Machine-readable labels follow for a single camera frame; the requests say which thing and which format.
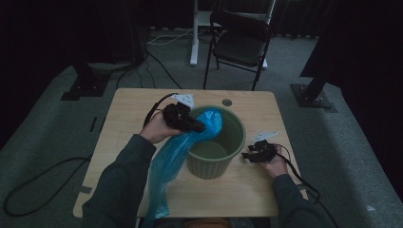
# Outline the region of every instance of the wooden table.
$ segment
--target wooden table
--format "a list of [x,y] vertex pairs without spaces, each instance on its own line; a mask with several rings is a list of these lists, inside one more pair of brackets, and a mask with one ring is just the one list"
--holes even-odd
[[[278,135],[269,142],[287,147],[297,169],[276,98],[271,92],[121,88],[116,91],[83,182],[83,188],[91,191],[79,193],[74,216],[82,216],[82,205],[91,198],[102,171],[116,159],[131,136],[140,132],[152,105],[172,92],[192,93],[196,105],[221,105],[235,112],[246,130],[246,142],[241,152],[247,151],[247,145],[253,144],[252,139],[259,132],[277,131]],[[232,105],[224,106],[224,99],[231,100]],[[160,108],[171,103],[176,102],[168,98]],[[156,144],[157,151],[165,142]],[[147,193],[146,187],[138,217],[145,217]],[[184,163],[178,177],[168,184],[166,194],[171,218],[270,217],[278,213],[271,179],[256,164],[246,163],[241,154],[231,161],[221,177],[214,180],[195,177]]]

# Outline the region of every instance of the green bucket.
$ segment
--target green bucket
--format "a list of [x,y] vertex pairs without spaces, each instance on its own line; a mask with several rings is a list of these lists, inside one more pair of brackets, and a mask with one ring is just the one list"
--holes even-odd
[[195,143],[189,151],[186,164],[198,178],[211,180],[221,176],[230,161],[239,154],[245,144],[245,127],[232,111],[214,105],[204,105],[190,112],[198,117],[207,108],[218,108],[222,113],[222,131],[213,140]]

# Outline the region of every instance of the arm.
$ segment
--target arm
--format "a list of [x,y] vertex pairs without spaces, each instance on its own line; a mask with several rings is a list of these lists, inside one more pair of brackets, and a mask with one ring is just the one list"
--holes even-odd
[[134,227],[156,150],[153,143],[180,133],[166,126],[159,113],[134,135],[104,170],[92,198],[83,205],[82,227]]
[[278,227],[330,227],[322,211],[303,198],[288,175],[285,161],[275,156],[259,164],[274,179],[273,192],[278,202]]

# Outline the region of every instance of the gray carpet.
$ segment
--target gray carpet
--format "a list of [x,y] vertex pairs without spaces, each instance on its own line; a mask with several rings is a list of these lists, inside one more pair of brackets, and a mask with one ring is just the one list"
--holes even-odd
[[[152,35],[181,32],[162,30]],[[290,84],[309,84],[311,81],[298,76],[316,41],[274,37],[267,54],[269,67],[262,72],[256,90],[275,93],[302,177],[321,192],[323,203],[340,227],[403,227],[402,202],[389,184],[340,90],[332,85],[324,88],[338,113],[297,105]],[[208,45],[200,44],[199,62],[195,67],[189,65],[190,39],[147,48],[183,88],[202,89]],[[138,69],[143,80],[132,71],[124,76],[119,87],[154,87],[153,77],[156,88],[177,88],[153,58],[149,56],[146,61]],[[81,98],[77,102],[60,101],[75,80],[72,67],[54,78],[0,152],[1,203],[13,187],[56,162],[86,157],[93,152],[121,74],[112,75],[102,98]],[[216,70],[212,65],[207,88],[250,90],[253,78],[253,74],[247,71],[230,66]],[[90,131],[95,117],[97,122]],[[18,213],[40,205],[78,163],[64,164],[19,192],[11,199],[10,209]],[[2,211],[0,227],[79,227],[80,220],[72,215],[72,209],[86,168],[87,165],[81,168],[60,195],[41,211],[22,218],[8,217]]]

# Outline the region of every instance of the gray sleeve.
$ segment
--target gray sleeve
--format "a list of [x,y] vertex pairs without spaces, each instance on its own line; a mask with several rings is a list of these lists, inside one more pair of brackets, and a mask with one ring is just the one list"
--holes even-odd
[[134,135],[83,205],[82,227],[134,227],[156,147]]
[[279,227],[330,227],[321,208],[303,198],[290,175],[276,177],[272,187],[278,202]]

